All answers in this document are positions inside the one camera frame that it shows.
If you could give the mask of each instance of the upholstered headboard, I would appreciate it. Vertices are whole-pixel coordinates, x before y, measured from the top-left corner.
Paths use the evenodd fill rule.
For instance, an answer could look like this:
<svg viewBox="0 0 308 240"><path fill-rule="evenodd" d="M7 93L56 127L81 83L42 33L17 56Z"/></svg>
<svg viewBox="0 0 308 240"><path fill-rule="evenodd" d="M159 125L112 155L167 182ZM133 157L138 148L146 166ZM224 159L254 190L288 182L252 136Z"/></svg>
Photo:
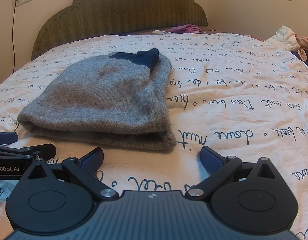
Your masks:
<svg viewBox="0 0 308 240"><path fill-rule="evenodd" d="M32 60L72 41L187 23L207 25L194 0L73 0L39 31Z"/></svg>

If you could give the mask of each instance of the white duvet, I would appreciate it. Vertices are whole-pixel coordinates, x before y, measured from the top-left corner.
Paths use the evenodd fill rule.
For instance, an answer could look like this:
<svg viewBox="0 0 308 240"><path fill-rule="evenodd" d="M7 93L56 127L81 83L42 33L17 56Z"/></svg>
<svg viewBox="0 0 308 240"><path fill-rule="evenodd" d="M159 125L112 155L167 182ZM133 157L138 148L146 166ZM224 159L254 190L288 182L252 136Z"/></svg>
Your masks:
<svg viewBox="0 0 308 240"><path fill-rule="evenodd" d="M115 51L158 50L173 72L166 103L178 140L171 152L103 146L99 179L118 191L188 190L208 175L198 159L203 145L245 162L271 159L299 203L292 231L308 239L308 68L279 44L219 33L106 35L54 48L0 85L0 132L14 131L17 115L64 69L85 57ZM11 147L52 142L60 162L96 145L33 138L18 127ZM0 181L0 240L12 232L4 206L16 181Z"/></svg>

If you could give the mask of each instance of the knit sweater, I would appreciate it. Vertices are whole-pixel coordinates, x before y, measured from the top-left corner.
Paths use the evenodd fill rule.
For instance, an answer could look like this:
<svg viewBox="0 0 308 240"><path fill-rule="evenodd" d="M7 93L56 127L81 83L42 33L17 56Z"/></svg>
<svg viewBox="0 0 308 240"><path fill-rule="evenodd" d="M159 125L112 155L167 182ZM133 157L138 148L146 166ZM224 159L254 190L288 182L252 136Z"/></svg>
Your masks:
<svg viewBox="0 0 308 240"><path fill-rule="evenodd" d="M37 136L149 150L173 148L176 139L165 104L171 63L159 54L155 67L152 57L150 66L141 64L115 53L76 62L17 119Z"/></svg>

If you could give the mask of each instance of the cable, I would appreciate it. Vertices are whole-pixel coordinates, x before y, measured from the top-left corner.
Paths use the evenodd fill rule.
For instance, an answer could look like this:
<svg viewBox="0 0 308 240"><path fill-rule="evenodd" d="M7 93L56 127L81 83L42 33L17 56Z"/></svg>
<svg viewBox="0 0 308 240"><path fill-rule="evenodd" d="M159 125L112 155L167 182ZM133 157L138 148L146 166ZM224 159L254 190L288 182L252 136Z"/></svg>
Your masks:
<svg viewBox="0 0 308 240"><path fill-rule="evenodd" d="M12 43L13 43L13 53L14 53L14 67L13 67L13 73L15 72L15 48L14 48L14 20L15 20L15 10L16 10L16 2L18 0L15 0L15 6L14 6L14 16L13 16L13 28L12 28Z"/></svg>

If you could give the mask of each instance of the pink clothing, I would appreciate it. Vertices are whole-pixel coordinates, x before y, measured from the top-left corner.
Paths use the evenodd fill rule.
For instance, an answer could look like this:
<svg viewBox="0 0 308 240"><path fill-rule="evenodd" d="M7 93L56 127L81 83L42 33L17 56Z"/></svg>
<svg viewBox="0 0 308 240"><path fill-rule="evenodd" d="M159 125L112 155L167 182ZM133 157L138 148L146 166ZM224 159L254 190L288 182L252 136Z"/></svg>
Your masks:
<svg viewBox="0 0 308 240"><path fill-rule="evenodd" d="M177 27L173 27L167 30L167 32L170 32L170 33L195 33L195 32L201 32L201 31L202 30L198 26L193 25L193 24L177 26Z"/></svg>

